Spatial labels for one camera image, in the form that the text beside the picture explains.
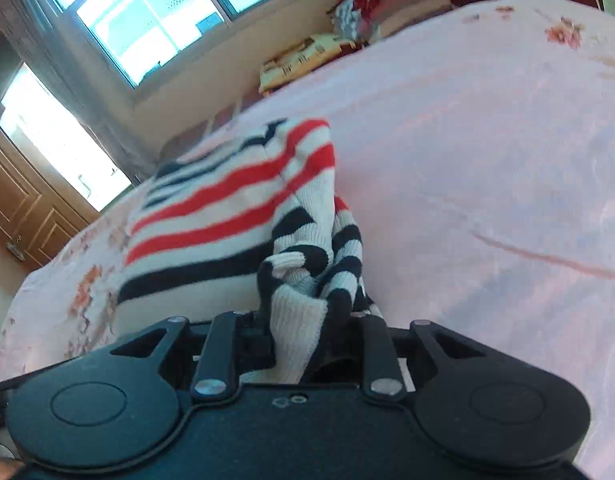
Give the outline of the person's left hand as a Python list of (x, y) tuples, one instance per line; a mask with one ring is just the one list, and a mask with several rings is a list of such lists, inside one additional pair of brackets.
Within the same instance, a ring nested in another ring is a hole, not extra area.
[(23, 467), (24, 464), (19, 460), (0, 457), (0, 480), (12, 479)]

